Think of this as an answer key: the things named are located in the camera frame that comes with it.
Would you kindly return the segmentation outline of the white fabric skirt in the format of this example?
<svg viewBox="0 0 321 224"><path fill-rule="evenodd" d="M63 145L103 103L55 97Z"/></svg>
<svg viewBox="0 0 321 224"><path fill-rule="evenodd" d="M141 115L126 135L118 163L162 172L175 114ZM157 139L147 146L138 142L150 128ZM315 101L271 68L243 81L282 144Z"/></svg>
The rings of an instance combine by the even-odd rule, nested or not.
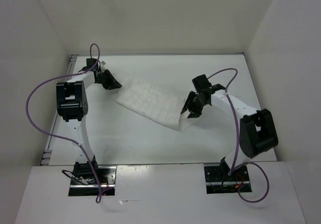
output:
<svg viewBox="0 0 321 224"><path fill-rule="evenodd" d="M180 132L196 121L188 118L189 112L181 113L185 97L137 78L126 79L115 101L143 117Z"/></svg>

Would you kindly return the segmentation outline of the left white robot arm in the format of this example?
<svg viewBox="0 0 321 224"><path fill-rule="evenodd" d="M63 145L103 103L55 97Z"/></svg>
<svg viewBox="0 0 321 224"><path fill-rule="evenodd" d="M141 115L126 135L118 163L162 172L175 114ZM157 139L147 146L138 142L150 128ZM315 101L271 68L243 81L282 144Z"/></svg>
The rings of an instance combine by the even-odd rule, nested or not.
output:
<svg viewBox="0 0 321 224"><path fill-rule="evenodd" d="M111 72L96 58L87 58L86 65L70 80L56 84L57 112L70 130L71 140L78 147L73 175L92 184L99 180L100 171L86 129L89 105L86 89L100 84L106 90L122 88Z"/></svg>

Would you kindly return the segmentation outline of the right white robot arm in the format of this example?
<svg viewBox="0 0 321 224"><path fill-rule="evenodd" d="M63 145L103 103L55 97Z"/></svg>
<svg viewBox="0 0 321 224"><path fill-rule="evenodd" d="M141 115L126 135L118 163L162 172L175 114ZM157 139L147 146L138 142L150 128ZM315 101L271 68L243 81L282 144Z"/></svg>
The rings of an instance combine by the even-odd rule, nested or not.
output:
<svg viewBox="0 0 321 224"><path fill-rule="evenodd" d="M221 84L212 85L206 75L192 80L195 91L190 91L182 108L183 119L196 119L207 105L214 106L231 116L236 124L235 150L220 162L220 175L232 180L237 169L251 159L278 145L272 114L267 109L251 107L227 91Z"/></svg>

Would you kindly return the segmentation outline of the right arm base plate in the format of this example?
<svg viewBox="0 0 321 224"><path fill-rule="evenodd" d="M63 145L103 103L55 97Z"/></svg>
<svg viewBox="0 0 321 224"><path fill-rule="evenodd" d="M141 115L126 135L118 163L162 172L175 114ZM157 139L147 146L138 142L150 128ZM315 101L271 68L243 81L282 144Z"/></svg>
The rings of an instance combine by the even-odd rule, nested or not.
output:
<svg viewBox="0 0 321 224"><path fill-rule="evenodd" d="M219 164L204 165L207 194L252 192L247 167L241 167L231 176L224 175Z"/></svg>

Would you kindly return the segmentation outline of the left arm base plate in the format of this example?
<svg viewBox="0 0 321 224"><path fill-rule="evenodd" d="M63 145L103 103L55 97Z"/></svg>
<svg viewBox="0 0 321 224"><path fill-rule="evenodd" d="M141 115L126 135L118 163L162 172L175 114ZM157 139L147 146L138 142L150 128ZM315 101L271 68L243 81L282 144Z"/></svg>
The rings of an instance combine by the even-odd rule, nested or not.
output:
<svg viewBox="0 0 321 224"><path fill-rule="evenodd" d="M79 175L75 171L64 170L70 178L68 196L97 196L99 193L97 181L92 173ZM98 180L103 196L115 195L116 166L99 166L97 170Z"/></svg>

